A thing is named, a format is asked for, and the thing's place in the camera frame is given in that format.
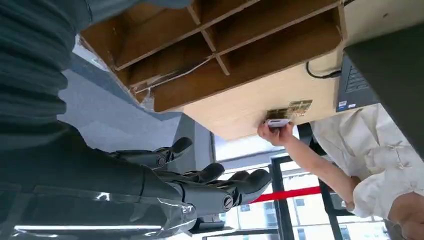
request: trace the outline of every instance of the human hand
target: human hand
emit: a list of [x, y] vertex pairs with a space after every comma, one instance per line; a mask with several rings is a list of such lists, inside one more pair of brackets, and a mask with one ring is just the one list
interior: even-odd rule
[[284, 146], [293, 136], [293, 122], [289, 122], [283, 127], [271, 130], [267, 122], [257, 127], [259, 137], [267, 140], [274, 146]]

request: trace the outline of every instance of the wooden desk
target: wooden desk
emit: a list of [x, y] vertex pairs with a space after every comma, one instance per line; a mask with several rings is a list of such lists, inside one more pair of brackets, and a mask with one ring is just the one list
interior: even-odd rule
[[[424, 21], [424, 1], [356, 0], [344, 8], [345, 45], [394, 32]], [[311, 61], [310, 69], [325, 74], [339, 68], [344, 46]], [[262, 79], [193, 102], [182, 111], [214, 134], [234, 140], [256, 134], [268, 110], [284, 108], [291, 101], [312, 99], [305, 116], [296, 124], [336, 114], [338, 79], [314, 79], [300, 64]]]

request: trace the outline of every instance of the white shirt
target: white shirt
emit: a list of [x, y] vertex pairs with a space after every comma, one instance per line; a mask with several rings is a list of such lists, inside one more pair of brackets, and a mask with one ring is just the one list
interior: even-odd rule
[[380, 104], [315, 121], [312, 131], [348, 176], [361, 179], [355, 215], [387, 219], [397, 197], [424, 196], [424, 162]]

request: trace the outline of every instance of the human arm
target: human arm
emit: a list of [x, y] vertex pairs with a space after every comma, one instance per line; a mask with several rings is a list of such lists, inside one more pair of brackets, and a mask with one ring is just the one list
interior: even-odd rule
[[306, 144], [293, 136], [293, 124], [271, 131], [266, 123], [261, 124], [257, 133], [274, 146], [284, 146], [289, 156], [301, 168], [316, 175], [332, 188], [348, 205], [353, 203], [356, 182], [340, 168], [316, 154]]

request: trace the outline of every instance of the red barrier tape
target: red barrier tape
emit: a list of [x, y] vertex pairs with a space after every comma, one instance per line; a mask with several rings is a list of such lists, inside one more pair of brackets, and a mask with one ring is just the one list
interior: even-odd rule
[[280, 199], [287, 199], [292, 197], [299, 197], [299, 196], [306, 196], [306, 195], [320, 194], [320, 193], [321, 193], [321, 189], [319, 186], [307, 187], [307, 188], [290, 190], [290, 191], [277, 191], [277, 192], [273, 192], [269, 194], [262, 194], [258, 199], [252, 201], [251, 204], [265, 202], [269, 200], [280, 200]]

